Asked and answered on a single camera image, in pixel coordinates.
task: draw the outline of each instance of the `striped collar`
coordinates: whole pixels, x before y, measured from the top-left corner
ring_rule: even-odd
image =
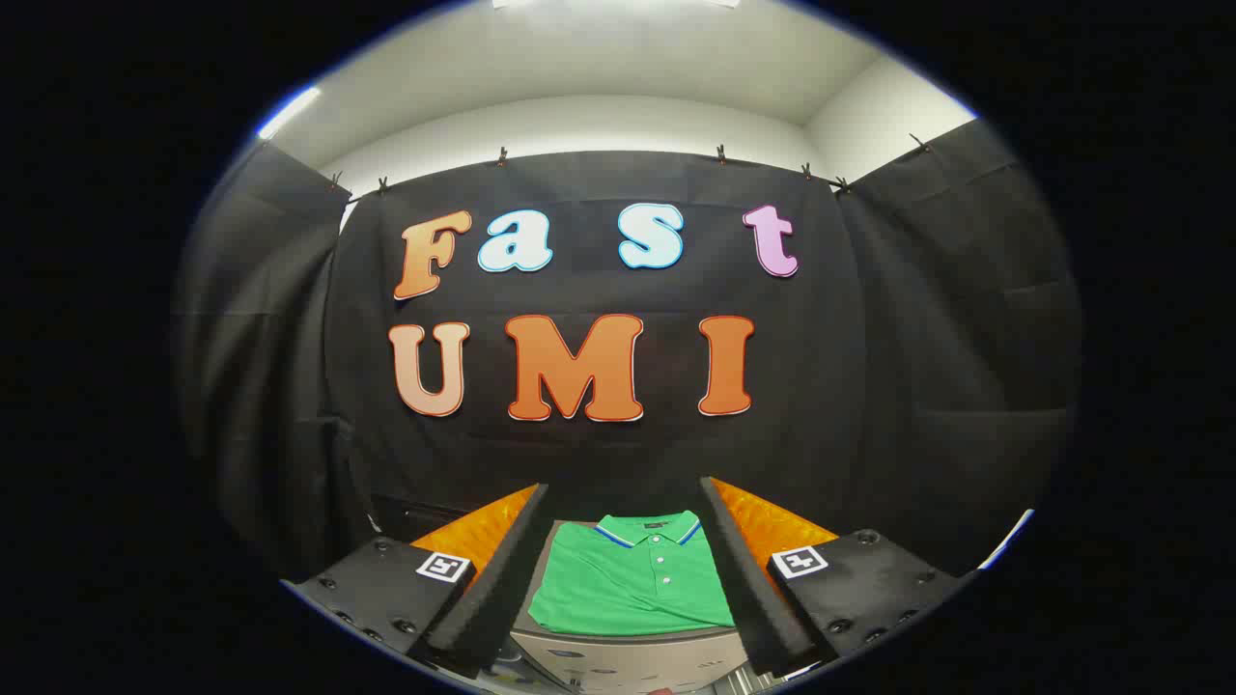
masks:
[[[648,524],[664,524],[648,528]],[[700,518],[692,512],[666,514],[662,517],[613,517],[606,516],[596,529],[623,548],[634,548],[650,535],[685,545],[700,531]]]

